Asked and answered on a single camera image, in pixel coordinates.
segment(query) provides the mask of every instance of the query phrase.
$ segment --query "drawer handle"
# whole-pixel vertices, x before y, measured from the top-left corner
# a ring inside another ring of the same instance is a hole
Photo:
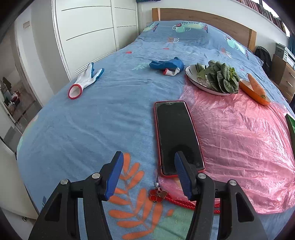
[[[289,72],[290,73],[290,72]],[[290,73],[290,75],[293,77],[293,78],[295,78],[291,73]]]
[[[293,87],[292,85],[291,85],[291,83],[289,83],[288,81],[286,81],[291,87]]]

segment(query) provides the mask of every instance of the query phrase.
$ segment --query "black backpack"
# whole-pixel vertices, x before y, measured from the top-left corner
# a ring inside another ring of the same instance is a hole
[[[257,47],[255,51],[255,56],[259,57],[264,63],[262,65],[262,69],[265,74],[269,77],[271,73],[271,56],[268,51],[263,47]]]

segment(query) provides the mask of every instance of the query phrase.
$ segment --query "carrot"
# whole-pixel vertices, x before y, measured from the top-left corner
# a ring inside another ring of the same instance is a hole
[[[257,93],[259,96],[261,96],[263,99],[265,99],[266,93],[265,93],[263,87],[259,85],[259,83],[256,81],[256,79],[250,73],[247,74],[247,77],[250,81],[253,91],[255,93]]]

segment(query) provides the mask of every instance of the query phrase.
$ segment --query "black phone screen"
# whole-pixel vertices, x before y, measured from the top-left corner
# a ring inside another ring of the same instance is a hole
[[[160,158],[164,175],[176,175],[174,155],[182,151],[188,163],[204,169],[203,157],[185,102],[155,104]]]

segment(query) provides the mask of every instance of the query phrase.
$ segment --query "row of books on shelf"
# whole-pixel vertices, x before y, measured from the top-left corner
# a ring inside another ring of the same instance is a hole
[[[263,8],[263,6],[260,5],[259,3],[253,2],[251,0],[236,0],[236,1],[238,1],[240,3],[243,3],[246,6],[254,9],[257,12],[259,12],[260,14],[265,16],[267,19],[272,21],[276,26],[278,26],[278,28],[281,29],[284,33],[286,33],[283,22],[279,18],[274,17],[271,12],[265,10]]]

